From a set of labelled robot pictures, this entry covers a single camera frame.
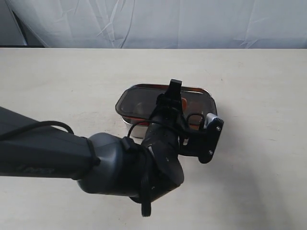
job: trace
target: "white backdrop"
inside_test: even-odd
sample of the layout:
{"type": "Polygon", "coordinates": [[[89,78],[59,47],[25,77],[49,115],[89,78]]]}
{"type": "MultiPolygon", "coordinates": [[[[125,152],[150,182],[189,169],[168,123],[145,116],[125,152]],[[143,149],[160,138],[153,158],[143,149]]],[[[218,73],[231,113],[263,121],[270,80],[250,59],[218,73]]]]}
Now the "white backdrop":
{"type": "Polygon", "coordinates": [[[48,47],[307,47],[306,0],[7,1],[48,47]]]}

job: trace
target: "white table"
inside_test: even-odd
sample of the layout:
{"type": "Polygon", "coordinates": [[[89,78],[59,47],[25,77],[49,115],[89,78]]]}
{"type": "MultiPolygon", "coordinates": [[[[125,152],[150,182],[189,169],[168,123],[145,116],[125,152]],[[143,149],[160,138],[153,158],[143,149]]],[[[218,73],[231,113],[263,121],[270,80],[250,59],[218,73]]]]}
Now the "white table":
{"type": "Polygon", "coordinates": [[[0,49],[0,106],[80,136],[124,136],[122,92],[171,78],[206,88],[225,125],[209,164],[180,157],[185,182],[150,218],[72,180],[2,177],[0,229],[306,229],[307,50],[0,49]]]}

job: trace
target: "food container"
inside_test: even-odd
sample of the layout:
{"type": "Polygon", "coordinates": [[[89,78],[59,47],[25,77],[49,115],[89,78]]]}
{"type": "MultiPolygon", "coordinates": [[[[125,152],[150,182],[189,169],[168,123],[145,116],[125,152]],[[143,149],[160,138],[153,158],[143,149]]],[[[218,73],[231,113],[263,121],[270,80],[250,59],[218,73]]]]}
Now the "food container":
{"type": "MultiPolygon", "coordinates": [[[[156,106],[158,95],[165,93],[168,85],[138,84],[127,89],[116,103],[116,112],[121,115],[127,129],[133,124],[146,120],[150,117],[156,106]]],[[[191,113],[201,113],[206,116],[208,113],[217,115],[216,105],[211,95],[204,89],[196,87],[181,87],[181,97],[186,104],[184,116],[191,113]]],[[[192,116],[189,119],[191,128],[197,128],[200,117],[192,116]]],[[[135,138],[145,136],[148,123],[137,125],[131,135],[135,138]]]]}

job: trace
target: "table surface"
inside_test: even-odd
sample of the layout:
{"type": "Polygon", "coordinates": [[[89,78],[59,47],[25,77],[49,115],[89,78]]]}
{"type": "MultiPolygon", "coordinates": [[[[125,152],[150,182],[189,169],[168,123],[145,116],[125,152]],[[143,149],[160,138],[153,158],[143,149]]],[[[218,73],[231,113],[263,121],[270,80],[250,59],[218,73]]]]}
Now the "table surface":
{"type": "Polygon", "coordinates": [[[207,89],[225,121],[209,164],[179,157],[181,187],[153,202],[89,195],[68,179],[0,178],[5,230],[302,230],[307,225],[307,50],[0,49],[0,106],[76,135],[127,130],[136,83],[207,89]]]}

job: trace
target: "robotic arm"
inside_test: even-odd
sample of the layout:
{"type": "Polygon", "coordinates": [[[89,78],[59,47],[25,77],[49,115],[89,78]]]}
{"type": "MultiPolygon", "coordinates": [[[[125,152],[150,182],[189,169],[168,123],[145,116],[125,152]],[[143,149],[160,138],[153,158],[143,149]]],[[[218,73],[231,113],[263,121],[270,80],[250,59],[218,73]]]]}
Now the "robotic arm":
{"type": "Polygon", "coordinates": [[[183,116],[177,80],[140,122],[150,123],[140,145],[129,137],[131,130],[124,138],[98,133],[87,139],[61,122],[37,122],[0,107],[0,176],[71,178],[87,193],[128,196],[150,216],[151,202],[184,181],[178,155],[201,163],[214,155],[223,121],[214,114],[193,115],[202,117],[198,130],[183,116]]]}

